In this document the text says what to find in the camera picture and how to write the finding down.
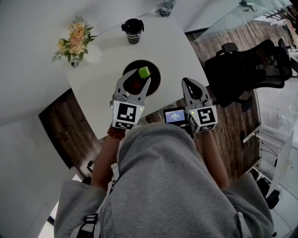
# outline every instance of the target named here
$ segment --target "black lid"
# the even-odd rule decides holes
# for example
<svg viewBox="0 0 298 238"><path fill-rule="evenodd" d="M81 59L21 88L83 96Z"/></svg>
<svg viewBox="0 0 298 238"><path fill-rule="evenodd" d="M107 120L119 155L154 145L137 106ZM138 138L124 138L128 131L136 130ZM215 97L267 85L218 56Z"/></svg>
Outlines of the black lid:
<svg viewBox="0 0 298 238"><path fill-rule="evenodd" d="M141 30L144 31L144 24L141 20L138 19L129 19L121 26L122 31L125 31L128 34L138 34Z"/></svg>

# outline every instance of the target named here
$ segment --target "black cup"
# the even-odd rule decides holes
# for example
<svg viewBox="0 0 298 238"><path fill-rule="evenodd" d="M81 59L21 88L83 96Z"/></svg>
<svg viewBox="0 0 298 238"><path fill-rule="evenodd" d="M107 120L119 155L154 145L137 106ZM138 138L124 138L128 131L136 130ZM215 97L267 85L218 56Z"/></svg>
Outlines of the black cup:
<svg viewBox="0 0 298 238"><path fill-rule="evenodd" d="M125 31L127 39L130 44L136 44L140 41L142 30L144 31L144 24L138 19L129 19L121 26L122 31Z"/></svg>

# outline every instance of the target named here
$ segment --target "person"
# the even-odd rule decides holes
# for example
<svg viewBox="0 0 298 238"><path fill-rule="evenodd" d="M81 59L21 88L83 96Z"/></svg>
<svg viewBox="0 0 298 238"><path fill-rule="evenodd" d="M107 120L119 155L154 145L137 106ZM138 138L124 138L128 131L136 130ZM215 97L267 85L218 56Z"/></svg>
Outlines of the person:
<svg viewBox="0 0 298 238"><path fill-rule="evenodd" d="M201 133L203 159L178 126L152 123L133 129L118 150L124 135L109 129L91 186L62 185L56 238L70 237L101 205L97 237L102 238L271 237L271 214L256 182L247 173L229 184L211 132ZM105 199L117 160L119 179Z"/></svg>

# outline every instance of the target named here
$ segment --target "office chair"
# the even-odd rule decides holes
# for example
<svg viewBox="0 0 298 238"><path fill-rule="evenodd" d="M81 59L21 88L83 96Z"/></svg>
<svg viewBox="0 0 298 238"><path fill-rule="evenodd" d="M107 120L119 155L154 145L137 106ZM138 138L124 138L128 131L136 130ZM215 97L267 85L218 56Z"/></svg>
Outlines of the office chair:
<svg viewBox="0 0 298 238"><path fill-rule="evenodd" d="M226 107L241 104L243 112L250 109L253 97L239 99L245 92L260 87L283 88L284 82L297 71L298 63L290 59L282 39L278 46L265 40L247 51L238 51L236 44L222 45L214 58L205 62L205 73L217 103Z"/></svg>
<svg viewBox="0 0 298 238"><path fill-rule="evenodd" d="M270 188L270 183L265 179L265 178L260 178L257 181L257 185L262 193L262 195L264 196L266 203L269 207L269 209L273 209L277 203L279 202L279 191L278 190L274 190L267 198L267 193L269 191Z"/></svg>

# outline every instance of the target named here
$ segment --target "gray hoodie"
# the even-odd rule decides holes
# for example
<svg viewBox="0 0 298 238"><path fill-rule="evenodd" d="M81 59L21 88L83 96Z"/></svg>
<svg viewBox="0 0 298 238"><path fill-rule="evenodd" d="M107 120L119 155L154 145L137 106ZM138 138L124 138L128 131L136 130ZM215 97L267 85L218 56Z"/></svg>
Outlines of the gray hoodie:
<svg viewBox="0 0 298 238"><path fill-rule="evenodd" d="M244 226L247 237L273 233L252 176L245 174L221 191L190 136L177 126L159 123L132 131L119 151L118 167L120 178L99 214L100 237L245 237ZM69 237L105 196L104 190L77 181L64 183L55 237Z"/></svg>

